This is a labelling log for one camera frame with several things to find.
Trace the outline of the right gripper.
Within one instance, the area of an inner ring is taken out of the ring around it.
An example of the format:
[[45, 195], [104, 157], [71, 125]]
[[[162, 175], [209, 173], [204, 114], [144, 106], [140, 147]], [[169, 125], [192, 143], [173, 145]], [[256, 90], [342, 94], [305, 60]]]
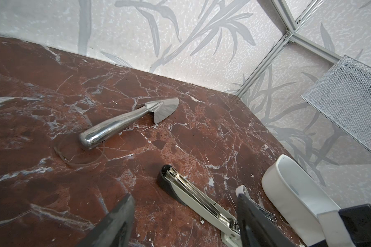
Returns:
[[371, 204], [317, 215], [324, 239], [314, 247], [371, 247]]

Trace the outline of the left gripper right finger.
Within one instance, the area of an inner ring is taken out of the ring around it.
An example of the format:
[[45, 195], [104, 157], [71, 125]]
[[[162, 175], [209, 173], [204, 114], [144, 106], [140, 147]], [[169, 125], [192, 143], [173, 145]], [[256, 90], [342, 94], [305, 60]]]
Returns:
[[237, 199], [237, 221], [244, 247], [294, 246], [244, 195]]

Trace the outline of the white mini stapler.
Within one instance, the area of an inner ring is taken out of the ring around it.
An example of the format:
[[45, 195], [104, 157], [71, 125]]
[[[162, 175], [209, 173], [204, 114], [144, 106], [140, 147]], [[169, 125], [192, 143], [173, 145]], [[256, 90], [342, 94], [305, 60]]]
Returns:
[[264, 217], [266, 217], [267, 219], [269, 219], [271, 222], [273, 223], [276, 223], [276, 217], [273, 213], [267, 211], [266, 209], [264, 209], [263, 207], [261, 207], [259, 204], [257, 204], [249, 195], [249, 192], [246, 188], [245, 185], [241, 185], [239, 187], [236, 188], [235, 190], [236, 192], [236, 196], [239, 196], [239, 195], [244, 195], [249, 201], [251, 201], [254, 206], [264, 215]]

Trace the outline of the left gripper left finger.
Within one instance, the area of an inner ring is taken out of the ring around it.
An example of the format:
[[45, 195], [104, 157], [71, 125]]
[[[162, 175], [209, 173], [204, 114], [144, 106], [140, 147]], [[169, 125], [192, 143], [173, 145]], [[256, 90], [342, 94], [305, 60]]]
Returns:
[[127, 247], [135, 219], [135, 200], [127, 194], [106, 217], [83, 238], [79, 247]]

